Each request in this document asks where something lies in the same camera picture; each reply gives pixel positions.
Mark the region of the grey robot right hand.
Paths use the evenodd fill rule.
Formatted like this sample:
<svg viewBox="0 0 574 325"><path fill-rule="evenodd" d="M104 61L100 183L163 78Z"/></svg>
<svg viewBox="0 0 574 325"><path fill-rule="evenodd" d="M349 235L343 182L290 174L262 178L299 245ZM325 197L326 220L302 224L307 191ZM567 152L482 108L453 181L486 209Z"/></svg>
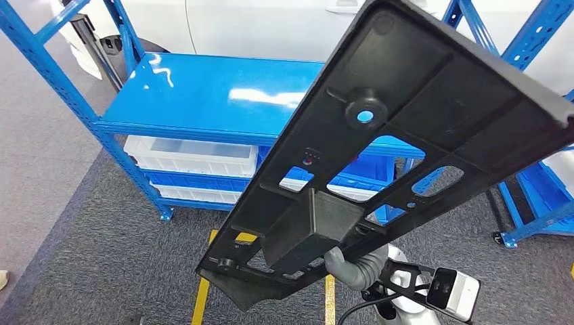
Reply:
<svg viewBox="0 0 574 325"><path fill-rule="evenodd" d="M343 278L347 274L347 262L337 246L324 254L324 263L328 273L335 278Z"/></svg>

